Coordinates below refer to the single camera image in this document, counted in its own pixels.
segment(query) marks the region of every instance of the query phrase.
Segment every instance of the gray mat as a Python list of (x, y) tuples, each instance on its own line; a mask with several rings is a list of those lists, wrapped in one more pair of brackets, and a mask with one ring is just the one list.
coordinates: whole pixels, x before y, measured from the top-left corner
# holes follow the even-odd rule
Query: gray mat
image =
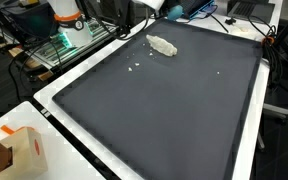
[(54, 101), (143, 178), (229, 179), (260, 58), (253, 41), (159, 20)]

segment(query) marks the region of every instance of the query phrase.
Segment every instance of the black floor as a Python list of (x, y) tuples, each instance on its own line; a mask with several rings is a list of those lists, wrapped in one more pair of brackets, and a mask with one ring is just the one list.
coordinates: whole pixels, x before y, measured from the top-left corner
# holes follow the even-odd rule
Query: black floor
[[(17, 106), (19, 102), (15, 96), (14, 85), (7, 72), (11, 61), (10, 57), (0, 54), (0, 116)], [(19, 82), (19, 73), (13, 68), (14, 76)], [(28, 83), (23, 76), (24, 85), (29, 89), (25, 91), (19, 84), (22, 99), (31, 101), (33, 94), (44, 87), (46, 83)], [(264, 117), (265, 153), (256, 153), (257, 180), (284, 180), (288, 179), (288, 122), (285, 125), (277, 123), (274, 119)]]

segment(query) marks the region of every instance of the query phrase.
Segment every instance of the blue object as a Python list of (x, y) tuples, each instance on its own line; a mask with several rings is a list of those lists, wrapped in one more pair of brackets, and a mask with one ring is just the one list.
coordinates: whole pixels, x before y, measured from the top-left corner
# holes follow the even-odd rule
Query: blue object
[(177, 5), (170, 9), (167, 15), (167, 19), (171, 21), (175, 21), (176, 19), (180, 18), (182, 14), (183, 14), (183, 7), (180, 5)]

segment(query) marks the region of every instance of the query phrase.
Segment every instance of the white table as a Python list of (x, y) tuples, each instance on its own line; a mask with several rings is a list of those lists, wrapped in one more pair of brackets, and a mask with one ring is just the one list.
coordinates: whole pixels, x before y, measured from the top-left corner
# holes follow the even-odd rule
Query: white table
[[(24, 102), (0, 118), (0, 127), (16, 130), (33, 127), (42, 135), (48, 171), (36, 180), (105, 178), (40, 114), (29, 102)], [(7, 134), (0, 130), (0, 140)]]
[[(271, 24), (278, 25), (279, 15), (281, 12), (282, 0), (271, 0), (272, 3), (276, 3), (275, 10), (273, 12), (273, 18)], [(228, 17), (225, 16), (224, 2), (218, 3), (218, 12), (214, 15), (222, 23)], [(218, 32), (226, 33), (223, 28), (212, 18), (204, 20), (194, 20), (190, 23), (191, 25), (211, 29)], [(267, 31), (268, 28), (265, 25), (258, 25), (263, 31)], [(132, 29), (132, 34), (142, 28), (144, 22), (137, 25)], [(259, 32), (253, 30), (253, 27), (247, 21), (238, 20), (236, 23), (239, 27), (245, 27), (249, 29), (248, 33), (238, 33), (234, 30), (236, 27), (226, 28), (231, 32), (232, 35), (244, 37), (252, 40), (261, 40), (263, 37)], [(90, 135), (80, 125), (78, 125), (70, 116), (68, 116), (59, 106), (53, 101), (52, 97), (63, 89), (65, 86), (73, 82), (75, 79), (80, 77), (94, 65), (102, 61), (105, 57), (110, 55), (116, 49), (125, 44), (125, 41), (115, 40), (103, 49), (99, 50), (96, 54), (90, 56), (85, 61), (71, 69), (69, 72), (43, 88), (41, 91), (34, 95), (34, 98), (41, 103), (56, 119), (60, 121), (65, 127), (69, 129), (81, 142), (85, 144), (99, 159), (101, 159), (114, 173), (116, 173), (121, 179), (135, 180), (142, 179), (137, 173), (135, 173), (130, 167), (122, 162), (117, 156), (112, 154), (106, 147), (104, 147), (96, 138)], [(253, 155), (255, 151), (255, 145), (257, 140), (257, 134), (260, 124), (260, 118), (262, 113), (262, 107), (264, 103), (264, 96), (269, 76), (269, 67), (265, 60), (261, 61), (258, 74), (256, 77), (250, 106), (248, 109), (244, 131), (237, 155), (236, 165), (234, 169), (233, 179), (234, 180), (246, 180), (250, 177), (251, 167), (253, 163)]]

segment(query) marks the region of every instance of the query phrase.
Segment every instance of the orange object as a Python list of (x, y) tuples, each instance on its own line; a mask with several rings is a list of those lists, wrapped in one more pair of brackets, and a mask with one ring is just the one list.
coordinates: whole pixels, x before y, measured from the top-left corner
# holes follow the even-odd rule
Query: orange object
[(76, 14), (73, 14), (71, 16), (59, 16), (57, 14), (54, 14), (54, 18), (57, 21), (72, 21), (74, 19), (77, 19), (80, 16), (81, 16), (81, 12), (80, 11), (78, 11)]
[(263, 40), (262, 40), (262, 46), (264, 45), (264, 43), (265, 43), (265, 41), (269, 41), (269, 43), (270, 43), (270, 45), (272, 45), (273, 43), (274, 43), (274, 41), (275, 41), (275, 39), (274, 38), (272, 38), (272, 37), (267, 37), (267, 38), (264, 38)]
[(10, 128), (7, 127), (6, 125), (3, 125), (0, 129), (1, 129), (2, 131), (6, 132), (6, 133), (9, 134), (9, 135), (12, 135), (12, 134), (14, 134), (15, 132), (17, 132), (17, 131), (19, 131), (19, 130), (21, 130), (21, 129), (23, 129), (23, 128), (29, 128), (29, 129), (32, 129), (33, 131), (35, 131), (34, 128), (32, 128), (32, 127), (27, 127), (27, 126), (23, 126), (23, 127), (19, 128), (19, 129), (17, 129), (16, 131), (10, 129)]

